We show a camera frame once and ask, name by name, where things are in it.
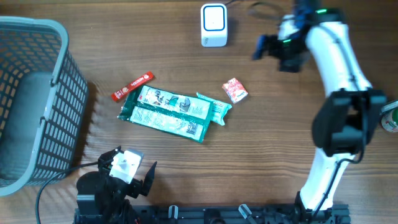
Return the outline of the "teal wet wipes pack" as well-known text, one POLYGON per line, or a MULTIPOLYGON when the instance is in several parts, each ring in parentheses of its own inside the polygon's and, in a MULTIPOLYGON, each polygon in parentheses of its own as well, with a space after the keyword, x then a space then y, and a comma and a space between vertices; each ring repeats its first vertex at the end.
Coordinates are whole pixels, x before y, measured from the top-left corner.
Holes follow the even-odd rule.
POLYGON ((226 116, 227 112, 232 108, 232 106, 228 103, 207 97, 200 93, 197 93, 197 97, 212 103, 213 107, 211 110, 211 121, 221 126, 224 126, 224 117, 226 116))

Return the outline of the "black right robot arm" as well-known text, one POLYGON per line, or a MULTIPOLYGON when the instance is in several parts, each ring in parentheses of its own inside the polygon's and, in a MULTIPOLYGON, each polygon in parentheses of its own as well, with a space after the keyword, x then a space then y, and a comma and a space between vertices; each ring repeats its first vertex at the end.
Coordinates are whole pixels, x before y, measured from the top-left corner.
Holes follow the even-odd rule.
POLYGON ((282 72, 299 72, 312 55, 325 91, 325 102, 312 123, 315 157, 297 200, 303 220, 319 220, 332 211, 333 195, 349 164, 359 164, 386 103, 382 90, 363 74, 337 8, 320 1, 295 1, 280 20, 276 35, 262 35, 253 59, 270 55, 282 72))

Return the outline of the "red snack packet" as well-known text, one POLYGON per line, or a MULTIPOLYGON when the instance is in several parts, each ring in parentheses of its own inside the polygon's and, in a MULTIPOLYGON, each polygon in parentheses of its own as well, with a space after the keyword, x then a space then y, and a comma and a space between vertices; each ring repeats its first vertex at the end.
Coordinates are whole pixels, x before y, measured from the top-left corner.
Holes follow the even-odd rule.
POLYGON ((247 90, 236 78, 228 80, 226 83, 223 84, 222 88, 234 104, 248 96, 247 90))

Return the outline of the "green lid jar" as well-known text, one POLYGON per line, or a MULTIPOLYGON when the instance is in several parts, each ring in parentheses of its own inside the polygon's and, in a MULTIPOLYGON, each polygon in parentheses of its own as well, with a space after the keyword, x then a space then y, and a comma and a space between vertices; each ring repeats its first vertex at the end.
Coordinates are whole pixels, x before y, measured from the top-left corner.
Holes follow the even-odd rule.
POLYGON ((390 112, 386 113, 381 119, 381 125, 384 130, 390 133, 397 132, 397 108, 391 110, 390 112))

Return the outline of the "green sponge pack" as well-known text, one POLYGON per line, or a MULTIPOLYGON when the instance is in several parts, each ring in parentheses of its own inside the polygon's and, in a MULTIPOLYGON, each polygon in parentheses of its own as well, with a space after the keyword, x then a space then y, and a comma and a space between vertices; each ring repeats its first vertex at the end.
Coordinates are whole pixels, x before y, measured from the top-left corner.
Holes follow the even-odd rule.
POLYGON ((212 109, 207 100, 143 85, 127 96, 118 119, 203 142, 212 109))

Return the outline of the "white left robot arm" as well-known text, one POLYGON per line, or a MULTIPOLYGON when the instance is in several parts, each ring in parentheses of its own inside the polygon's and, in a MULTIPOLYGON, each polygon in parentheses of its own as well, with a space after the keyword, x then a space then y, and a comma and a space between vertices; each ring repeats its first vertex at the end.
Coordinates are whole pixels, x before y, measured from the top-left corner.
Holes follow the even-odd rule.
POLYGON ((142 223, 126 197, 148 196, 155 179, 153 163, 143 180, 134 178, 144 154, 123 151, 121 146, 100 155, 98 170, 81 176, 77 183, 78 208, 74 223, 142 223))

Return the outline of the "red coffee stick sachet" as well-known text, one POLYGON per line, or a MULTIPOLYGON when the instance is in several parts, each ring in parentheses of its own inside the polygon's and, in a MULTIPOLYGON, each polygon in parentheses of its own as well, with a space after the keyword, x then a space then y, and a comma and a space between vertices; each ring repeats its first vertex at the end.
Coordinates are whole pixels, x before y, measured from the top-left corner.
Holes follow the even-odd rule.
POLYGON ((154 79, 154 74, 152 72, 146 72, 133 82, 129 83, 128 85, 124 86, 118 91, 115 91, 112 95, 111 98, 113 101, 117 102, 124 98, 126 95, 128 95, 130 92, 134 91, 138 87, 142 86, 143 84, 146 84, 147 82, 151 81, 154 79))

